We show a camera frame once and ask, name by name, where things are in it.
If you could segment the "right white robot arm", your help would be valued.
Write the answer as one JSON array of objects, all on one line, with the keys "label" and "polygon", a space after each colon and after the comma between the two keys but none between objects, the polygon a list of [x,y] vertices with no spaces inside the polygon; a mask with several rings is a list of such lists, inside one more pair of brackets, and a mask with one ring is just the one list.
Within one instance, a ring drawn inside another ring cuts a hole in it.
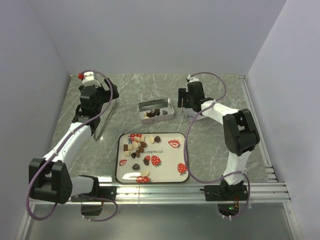
[{"label": "right white robot arm", "polygon": [[231,200],[243,184],[249,156],[260,142],[260,135],[251,111],[247,108],[234,109],[205,97],[200,81],[189,81],[186,88],[178,89],[179,108],[195,113],[197,117],[210,118],[223,126],[224,142],[229,151],[226,169],[221,177],[220,194]]}]

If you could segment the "silver rectangular tin box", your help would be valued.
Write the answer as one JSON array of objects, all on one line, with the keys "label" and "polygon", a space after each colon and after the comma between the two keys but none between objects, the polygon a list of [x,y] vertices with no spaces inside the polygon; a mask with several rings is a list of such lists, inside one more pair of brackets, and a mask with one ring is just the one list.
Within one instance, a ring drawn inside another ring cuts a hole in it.
[{"label": "silver rectangular tin box", "polygon": [[172,120],[175,116],[169,97],[139,102],[138,112],[141,123],[145,125]]}]

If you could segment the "dark heart chocolate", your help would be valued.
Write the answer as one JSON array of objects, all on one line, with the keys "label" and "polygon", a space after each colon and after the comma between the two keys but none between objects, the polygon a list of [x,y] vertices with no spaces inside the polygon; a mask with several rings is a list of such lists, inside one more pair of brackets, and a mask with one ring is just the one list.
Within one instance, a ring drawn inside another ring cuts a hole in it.
[{"label": "dark heart chocolate", "polygon": [[132,166],[132,169],[135,170],[135,171],[137,171],[137,170],[140,169],[140,165],[139,165],[138,163],[136,163],[136,164],[134,164],[134,165]]}]

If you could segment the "metal serving tongs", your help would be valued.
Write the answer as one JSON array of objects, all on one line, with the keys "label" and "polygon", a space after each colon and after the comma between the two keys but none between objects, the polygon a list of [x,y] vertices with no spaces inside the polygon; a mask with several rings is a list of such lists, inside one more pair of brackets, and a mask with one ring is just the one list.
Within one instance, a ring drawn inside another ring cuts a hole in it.
[{"label": "metal serving tongs", "polygon": [[117,100],[117,99],[112,101],[112,103],[111,103],[111,108],[110,108],[109,112],[107,113],[107,116],[106,116],[105,119],[104,119],[104,123],[103,123],[100,131],[99,131],[98,133],[95,132],[95,133],[93,134],[93,139],[94,139],[95,142],[99,141],[100,138],[102,137],[103,132],[104,132],[104,130],[106,129],[108,122],[110,121],[113,113],[115,112],[115,109],[116,109],[116,107],[117,107],[117,104],[118,104],[118,100]]}]

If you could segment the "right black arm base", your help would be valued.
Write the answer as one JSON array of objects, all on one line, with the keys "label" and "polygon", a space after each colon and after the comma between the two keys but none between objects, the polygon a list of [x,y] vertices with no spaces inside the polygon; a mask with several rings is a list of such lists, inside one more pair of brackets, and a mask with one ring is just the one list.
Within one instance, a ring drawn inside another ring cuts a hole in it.
[{"label": "right black arm base", "polygon": [[235,218],[241,213],[240,201],[249,205],[251,188],[241,181],[236,185],[221,182],[219,185],[205,185],[200,189],[204,192],[206,202],[217,202],[217,208],[222,217]]}]

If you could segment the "silver tin lid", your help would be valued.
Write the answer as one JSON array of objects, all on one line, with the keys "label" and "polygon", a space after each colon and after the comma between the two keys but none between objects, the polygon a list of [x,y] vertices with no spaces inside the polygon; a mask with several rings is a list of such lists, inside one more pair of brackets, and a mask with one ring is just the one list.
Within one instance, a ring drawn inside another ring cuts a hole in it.
[{"label": "silver tin lid", "polygon": [[184,99],[182,100],[182,103],[181,103],[181,110],[182,110],[184,116],[187,118],[187,120],[190,123],[192,122],[193,118],[198,114],[190,106],[189,102],[187,100],[184,100]]}]

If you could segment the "white oval chocolate front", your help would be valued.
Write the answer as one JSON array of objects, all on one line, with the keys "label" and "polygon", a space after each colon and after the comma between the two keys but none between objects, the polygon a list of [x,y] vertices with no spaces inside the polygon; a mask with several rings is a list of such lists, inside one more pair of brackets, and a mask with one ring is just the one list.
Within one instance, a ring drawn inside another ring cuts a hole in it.
[{"label": "white oval chocolate front", "polygon": [[141,177],[147,177],[149,174],[150,174],[149,171],[143,171],[143,172],[140,174],[140,176],[141,176]]}]

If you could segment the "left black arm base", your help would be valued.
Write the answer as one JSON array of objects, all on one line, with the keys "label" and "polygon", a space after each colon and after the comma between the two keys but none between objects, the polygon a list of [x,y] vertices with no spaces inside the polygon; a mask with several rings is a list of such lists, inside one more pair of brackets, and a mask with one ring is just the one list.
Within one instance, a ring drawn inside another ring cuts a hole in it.
[{"label": "left black arm base", "polygon": [[[116,203],[116,186],[99,186],[93,193],[82,193],[70,198],[72,203],[80,203],[80,212],[83,218],[92,222],[103,222],[111,219],[118,212],[118,204]],[[106,204],[114,205],[114,212],[107,218],[93,219],[101,215]]]}]

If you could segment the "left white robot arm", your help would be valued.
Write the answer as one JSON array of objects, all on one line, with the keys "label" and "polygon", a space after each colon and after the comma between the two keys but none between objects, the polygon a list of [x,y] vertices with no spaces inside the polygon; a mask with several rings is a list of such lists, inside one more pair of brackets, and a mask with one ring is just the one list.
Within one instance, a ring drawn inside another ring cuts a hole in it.
[{"label": "left white robot arm", "polygon": [[31,199],[64,204],[70,197],[81,195],[89,201],[100,197],[101,189],[97,177],[80,175],[71,177],[69,168],[75,155],[98,128],[105,103],[119,98],[118,88],[109,79],[108,86],[81,85],[80,103],[67,133],[43,158],[34,158],[28,166]]}]

